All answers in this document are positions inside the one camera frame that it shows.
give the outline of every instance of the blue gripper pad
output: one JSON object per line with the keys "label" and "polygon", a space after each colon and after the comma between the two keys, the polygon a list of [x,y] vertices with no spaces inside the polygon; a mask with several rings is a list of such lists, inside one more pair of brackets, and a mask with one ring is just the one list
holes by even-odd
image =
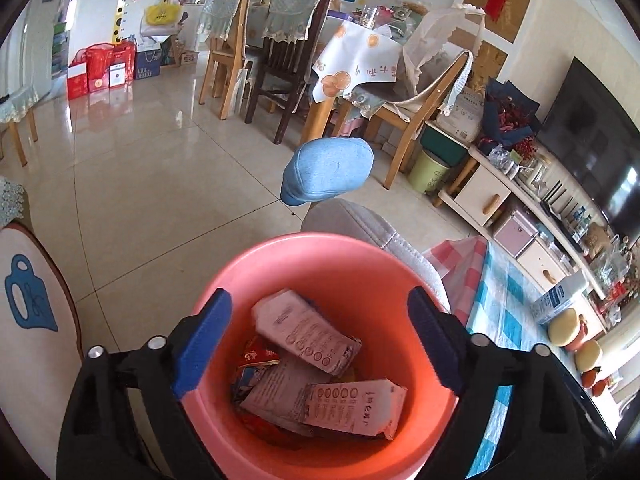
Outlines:
{"label": "blue gripper pad", "polygon": [[440,384],[460,396],[464,389],[460,375],[460,358],[438,321],[440,311],[421,286],[415,287],[409,293],[407,309],[409,319],[427,352]]}
{"label": "blue gripper pad", "polygon": [[215,352],[226,327],[231,321],[231,294],[218,288],[197,316],[182,322],[195,321],[196,327],[178,356],[174,358],[174,395],[181,400],[187,392],[196,389]]}

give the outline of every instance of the white tablecloth with oranges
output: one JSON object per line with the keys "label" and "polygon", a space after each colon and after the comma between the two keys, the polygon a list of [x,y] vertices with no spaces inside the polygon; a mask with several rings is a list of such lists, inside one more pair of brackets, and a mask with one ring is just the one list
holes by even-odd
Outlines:
{"label": "white tablecloth with oranges", "polygon": [[[262,30],[268,7],[249,8],[246,42],[262,46]],[[315,102],[351,92],[361,83],[393,83],[402,46],[390,38],[357,23],[328,16],[314,54],[313,69],[318,82],[313,89]]]}

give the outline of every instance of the metal screw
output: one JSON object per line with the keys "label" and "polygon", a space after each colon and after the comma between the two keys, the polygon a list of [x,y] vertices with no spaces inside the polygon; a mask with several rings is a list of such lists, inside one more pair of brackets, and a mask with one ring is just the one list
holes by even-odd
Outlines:
{"label": "metal screw", "polygon": [[166,345],[166,338],[161,335],[157,335],[156,337],[152,337],[146,345],[152,350],[159,350]]}
{"label": "metal screw", "polygon": [[551,349],[542,343],[538,343],[533,347],[533,349],[536,351],[536,354],[542,357],[549,357],[551,355]]}
{"label": "metal screw", "polygon": [[93,346],[93,347],[89,348],[89,351],[87,352],[87,355],[91,359],[97,359],[102,354],[104,354],[104,348],[102,348],[101,346]]}
{"label": "metal screw", "polygon": [[473,334],[471,336],[471,342],[476,346],[489,346],[489,338],[484,334]]}

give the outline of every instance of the dark green storage bin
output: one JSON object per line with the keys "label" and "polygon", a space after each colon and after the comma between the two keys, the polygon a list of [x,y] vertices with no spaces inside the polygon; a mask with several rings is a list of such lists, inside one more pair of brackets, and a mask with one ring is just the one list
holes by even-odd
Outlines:
{"label": "dark green storage bin", "polygon": [[425,124],[422,129],[420,144],[425,150],[438,156],[452,168],[462,161],[468,151],[464,146],[444,136],[428,124]]}

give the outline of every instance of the black tv screen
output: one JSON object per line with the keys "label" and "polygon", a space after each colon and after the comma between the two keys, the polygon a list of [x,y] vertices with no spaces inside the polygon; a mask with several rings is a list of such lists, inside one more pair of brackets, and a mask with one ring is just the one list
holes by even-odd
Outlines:
{"label": "black tv screen", "polygon": [[640,237],[640,132],[574,57],[538,140],[577,179],[612,229]]}

